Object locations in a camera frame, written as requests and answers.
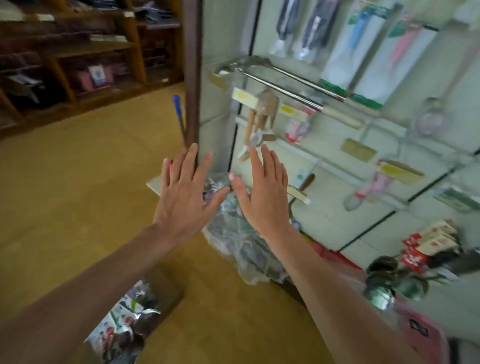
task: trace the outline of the right hand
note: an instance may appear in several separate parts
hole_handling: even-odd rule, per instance
[[[254,147],[250,147],[249,153],[253,174],[250,196],[240,177],[231,173],[229,178],[246,219],[261,237],[271,242],[294,229],[288,217],[287,170],[265,144],[262,145],[263,165]]]

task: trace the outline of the plastic bag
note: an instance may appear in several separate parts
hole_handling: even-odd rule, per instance
[[[204,201],[208,203],[219,189],[229,186],[227,173],[212,174],[204,187]],[[288,276],[264,239],[248,223],[233,192],[227,195],[215,217],[203,229],[208,243],[225,257],[235,260],[239,275],[247,284],[281,283]]]
[[[303,0],[285,0],[276,24],[276,40],[270,48],[270,54],[286,57],[293,34],[299,25]]]
[[[296,59],[307,63],[315,61],[318,51],[328,43],[338,5],[337,0],[317,1],[295,51]]]

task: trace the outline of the shelving unit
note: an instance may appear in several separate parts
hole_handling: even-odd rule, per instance
[[[18,15],[16,15],[16,20],[15,16],[12,16],[11,21],[8,16],[7,19],[5,19],[5,15],[0,17],[3,19],[0,21],[0,27],[11,26],[11,29],[21,23],[41,22],[45,26],[52,26],[52,23],[57,21],[91,21],[98,17],[104,17],[113,22],[116,35],[125,36],[127,39],[127,42],[88,41],[85,39],[82,42],[38,47],[35,50],[41,59],[38,67],[45,67],[53,74],[65,91],[66,100],[48,109],[25,108],[20,110],[11,102],[7,93],[0,88],[0,111],[7,113],[16,122],[15,126],[0,129],[0,139],[183,81],[182,27],[178,27],[178,24],[171,26],[167,24],[161,27],[160,31],[170,37],[168,52],[171,56],[164,66],[147,69],[142,56],[139,31],[148,32],[149,27],[145,22],[135,19],[132,0],[123,0],[122,5],[124,9],[121,10],[74,12],[69,7],[68,0],[41,0],[38,6],[21,7],[23,12],[21,21],[18,21]],[[168,5],[181,22],[181,0],[168,0]],[[17,34],[14,33],[11,39],[17,39]],[[89,93],[78,93],[72,86],[71,77],[69,79],[63,67],[64,60],[79,56],[102,56],[102,54],[115,51],[124,54],[129,74],[116,76],[115,83],[110,87],[96,89]]]

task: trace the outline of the blue pen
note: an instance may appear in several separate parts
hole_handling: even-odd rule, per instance
[[[180,96],[173,95],[173,104],[175,105],[175,111],[177,113],[177,118],[179,119],[181,135],[183,137],[183,141],[186,141],[187,135],[185,132],[185,127],[183,126],[183,115],[181,113],[181,104],[180,104]]]

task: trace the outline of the tan floor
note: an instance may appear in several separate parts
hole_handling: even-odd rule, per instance
[[[145,182],[181,149],[174,85],[0,143],[0,319],[151,221]],[[250,287],[198,235],[164,260],[185,298],[139,363],[332,363],[308,312]]]

